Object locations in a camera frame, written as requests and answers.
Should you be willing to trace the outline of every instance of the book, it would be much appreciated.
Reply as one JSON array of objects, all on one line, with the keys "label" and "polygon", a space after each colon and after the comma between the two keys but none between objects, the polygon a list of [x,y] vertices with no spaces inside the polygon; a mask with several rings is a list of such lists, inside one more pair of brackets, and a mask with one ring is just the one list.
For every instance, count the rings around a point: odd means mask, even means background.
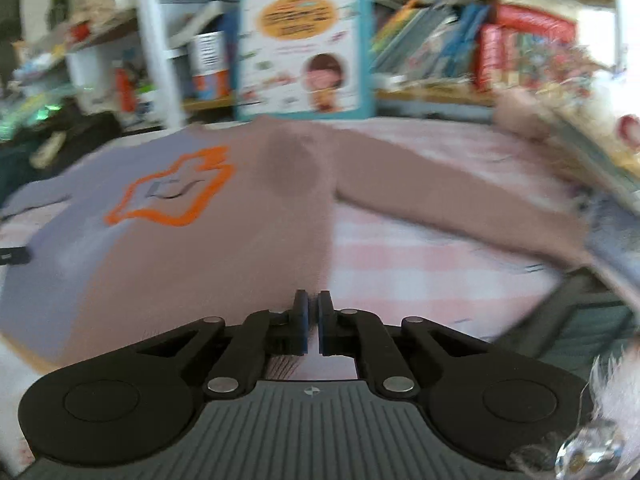
[{"label": "book", "polygon": [[471,26],[473,19],[478,13],[479,6],[476,4],[469,4],[463,11],[460,19],[458,20],[458,26],[455,32],[450,38],[447,38],[447,44],[442,49],[442,52],[438,56],[438,59],[433,64],[433,67],[424,74],[425,77],[440,78],[444,76],[444,71],[449,64],[449,60],[456,55],[460,44],[464,38],[466,30]]},{"label": "book", "polygon": [[429,9],[412,9],[408,22],[404,24],[402,30],[399,30],[397,34],[393,36],[393,38],[386,44],[384,49],[374,58],[373,61],[373,69],[377,69],[381,66],[392,53],[396,51],[398,44],[409,34],[414,27],[420,22],[422,16],[428,12]]},{"label": "book", "polygon": [[445,25],[438,34],[432,35],[430,38],[430,52],[423,57],[421,64],[416,67],[415,73],[412,75],[413,80],[426,79],[434,73],[442,51],[456,36],[459,27],[460,22],[456,20]]},{"label": "book", "polygon": [[377,56],[400,33],[404,26],[411,21],[415,13],[422,6],[423,0],[409,0],[401,7],[385,25],[378,31],[371,43],[373,56]]},{"label": "book", "polygon": [[452,9],[445,13],[440,24],[422,42],[418,50],[409,56],[402,64],[398,73],[403,74],[407,80],[418,80],[422,78],[426,65],[440,55],[444,48],[445,40],[452,27],[457,27],[456,15]]},{"label": "book", "polygon": [[498,25],[488,23],[480,28],[476,52],[476,88],[491,91],[502,79],[502,29]]},{"label": "book", "polygon": [[520,85],[520,51],[518,49],[518,31],[512,28],[502,30],[502,82],[507,88]]},{"label": "book", "polygon": [[488,3],[513,5],[546,12],[556,18],[577,23],[581,5],[569,0],[486,0]]},{"label": "book", "polygon": [[551,80],[551,42],[535,34],[521,34],[519,38],[520,86],[538,90]]},{"label": "book", "polygon": [[236,115],[364,119],[370,0],[240,0]]},{"label": "book", "polygon": [[486,20],[490,6],[479,6],[476,15],[465,31],[460,46],[453,57],[449,59],[444,75],[449,78],[465,75],[472,65],[472,54],[476,47],[478,30]]},{"label": "book", "polygon": [[491,23],[563,43],[575,43],[577,25],[540,10],[493,4]]},{"label": "book", "polygon": [[434,5],[425,12],[415,27],[396,45],[394,51],[382,62],[376,71],[380,73],[399,73],[404,63],[416,53],[431,33],[450,15],[446,6]]}]

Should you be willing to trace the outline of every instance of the cartoon character illustration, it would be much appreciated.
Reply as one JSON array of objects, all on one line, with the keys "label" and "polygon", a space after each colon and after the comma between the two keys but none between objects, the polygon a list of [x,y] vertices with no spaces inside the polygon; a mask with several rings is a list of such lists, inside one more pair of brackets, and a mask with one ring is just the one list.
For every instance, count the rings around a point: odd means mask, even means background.
[{"label": "cartoon character illustration", "polygon": [[320,113],[339,112],[336,91],[344,83],[344,71],[333,54],[313,56],[304,68],[305,85],[312,107]]},{"label": "cartoon character illustration", "polygon": [[334,35],[332,35],[332,37],[329,39],[329,43],[337,43],[338,41],[340,41],[342,38],[344,38],[347,35],[347,31],[346,30],[341,30],[340,32],[336,32]]}]

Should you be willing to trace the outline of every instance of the storage box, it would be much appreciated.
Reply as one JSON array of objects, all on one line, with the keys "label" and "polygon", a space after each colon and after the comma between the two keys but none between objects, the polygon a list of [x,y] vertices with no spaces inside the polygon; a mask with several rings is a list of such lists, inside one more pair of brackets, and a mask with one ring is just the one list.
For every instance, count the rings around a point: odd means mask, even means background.
[{"label": "storage box", "polygon": [[212,100],[229,94],[224,32],[199,34],[190,43],[189,61],[196,97]]}]

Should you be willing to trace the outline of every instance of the picture book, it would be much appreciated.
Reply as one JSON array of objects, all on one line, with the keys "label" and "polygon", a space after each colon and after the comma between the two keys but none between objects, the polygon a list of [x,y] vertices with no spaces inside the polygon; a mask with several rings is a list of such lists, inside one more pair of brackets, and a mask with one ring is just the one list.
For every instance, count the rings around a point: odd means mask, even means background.
[{"label": "picture book", "polygon": [[420,48],[448,13],[447,7],[439,5],[427,9],[417,25],[396,45],[392,54],[376,67],[376,72],[399,73],[404,62]]},{"label": "picture book", "polygon": [[398,30],[398,33],[395,34],[391,41],[389,41],[384,49],[378,53],[377,55],[374,52],[373,59],[373,69],[377,72],[379,67],[391,56],[395,51],[398,45],[404,38],[414,30],[415,26],[420,22],[422,16],[428,12],[429,9],[412,9],[409,14],[410,19],[408,22],[404,24],[401,30]]},{"label": "picture book", "polygon": [[478,10],[479,6],[476,4],[469,4],[463,9],[462,15],[458,20],[458,27],[456,28],[455,33],[447,38],[447,43],[442,49],[440,56],[438,56],[438,60],[434,63],[432,69],[425,74],[425,76],[434,78],[441,78],[445,76],[445,70],[449,65],[449,61],[455,58],[455,55],[465,37],[466,31],[471,26]]},{"label": "picture book", "polygon": [[456,15],[449,9],[433,32],[424,40],[420,48],[405,60],[399,73],[406,76],[407,80],[422,78],[426,66],[431,64],[444,48],[444,42],[449,32],[456,27]]},{"label": "picture book", "polygon": [[423,0],[409,0],[398,9],[388,22],[376,33],[371,43],[371,51],[374,57],[385,50],[393,38],[412,20],[422,6],[422,1]]},{"label": "picture book", "polygon": [[476,49],[476,36],[478,35],[480,27],[486,20],[489,8],[490,7],[488,5],[478,6],[476,15],[465,31],[455,56],[449,59],[449,63],[445,70],[446,77],[461,77],[471,70],[472,54]]},{"label": "picture book", "polygon": [[240,120],[372,115],[370,0],[240,0]]}]

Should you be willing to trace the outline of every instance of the orange logo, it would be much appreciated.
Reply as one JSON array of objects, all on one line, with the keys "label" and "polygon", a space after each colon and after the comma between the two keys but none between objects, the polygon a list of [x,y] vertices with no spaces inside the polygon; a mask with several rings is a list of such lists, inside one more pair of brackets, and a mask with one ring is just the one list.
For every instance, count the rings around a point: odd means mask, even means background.
[{"label": "orange logo", "polygon": [[[226,146],[216,146],[215,148],[205,148],[204,150],[200,150],[196,153],[187,153],[178,158],[178,160],[176,160],[168,170],[139,178],[127,188],[120,203],[115,207],[115,209],[109,212],[107,216],[105,216],[104,221],[107,222],[108,225],[116,225],[127,218],[145,218],[152,222],[173,227],[189,225],[201,215],[209,204],[209,200],[211,200],[211,198],[225,185],[226,181],[234,174],[235,168],[233,165],[225,164],[226,151]],[[185,162],[198,158],[202,159],[202,163],[195,168],[196,171],[218,171],[216,172],[215,177],[207,183],[205,188],[197,194],[191,205],[182,215],[171,216],[158,211],[157,209],[151,208],[140,208],[126,211],[127,206],[129,206],[139,186],[142,186],[144,183],[151,180],[157,180],[177,173]],[[185,189],[191,189],[193,184],[194,182],[186,186]]]}]

